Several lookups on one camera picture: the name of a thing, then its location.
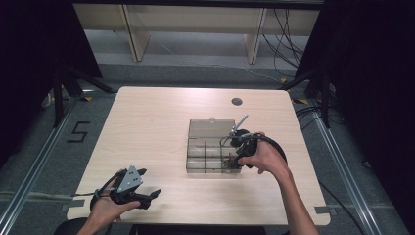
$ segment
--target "table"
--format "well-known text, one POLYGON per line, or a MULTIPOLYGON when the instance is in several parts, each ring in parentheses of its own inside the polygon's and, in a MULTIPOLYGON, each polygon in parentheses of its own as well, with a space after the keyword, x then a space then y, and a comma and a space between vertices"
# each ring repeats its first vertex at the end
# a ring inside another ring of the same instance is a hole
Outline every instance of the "table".
MULTIPOLYGON (((114 173, 135 165, 146 168, 136 192, 159 197, 147 211, 133 210, 123 222, 154 224, 287 224, 276 180, 244 167, 239 174, 187 173, 190 119, 234 119, 250 115, 241 128, 265 131, 284 149, 306 208, 317 225, 330 216, 317 214, 325 202, 286 91, 122 87, 103 127, 77 194, 100 188, 114 173), (231 100, 240 98, 242 105, 231 100)), ((88 216, 91 197, 70 208, 68 219, 88 216)))

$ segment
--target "hand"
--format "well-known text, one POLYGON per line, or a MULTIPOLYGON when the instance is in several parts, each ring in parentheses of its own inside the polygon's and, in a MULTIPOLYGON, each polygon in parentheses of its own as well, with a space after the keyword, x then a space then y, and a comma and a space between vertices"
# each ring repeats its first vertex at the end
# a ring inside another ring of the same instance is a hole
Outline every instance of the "hand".
MULTIPOLYGON (((112 187, 115 180, 113 180, 108 187, 112 187)), ((131 211, 140 207, 140 202, 131 202, 124 205, 118 205, 108 197, 108 193, 104 193, 92 208, 92 212, 89 214, 87 221, 79 231, 78 235, 94 234, 101 229, 107 227, 114 220, 121 222, 121 215, 124 212, 131 211)))
POLYGON ((290 171, 281 154, 271 144, 260 139, 258 140, 256 153, 250 157, 240 158, 238 164, 253 165, 258 168, 258 174, 265 171, 271 172, 277 180, 290 171))

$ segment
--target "person's right hand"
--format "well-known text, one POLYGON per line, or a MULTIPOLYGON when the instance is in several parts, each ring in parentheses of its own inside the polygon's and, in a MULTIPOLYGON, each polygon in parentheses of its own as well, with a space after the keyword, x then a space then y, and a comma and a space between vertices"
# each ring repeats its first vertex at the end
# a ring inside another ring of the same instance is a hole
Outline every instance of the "person's right hand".
POLYGON ((243 157, 238 160, 239 165, 253 165, 258 168, 258 174, 265 171, 271 172, 277 179, 289 171, 288 165, 281 154, 269 143, 258 140, 256 153, 250 157, 243 157))

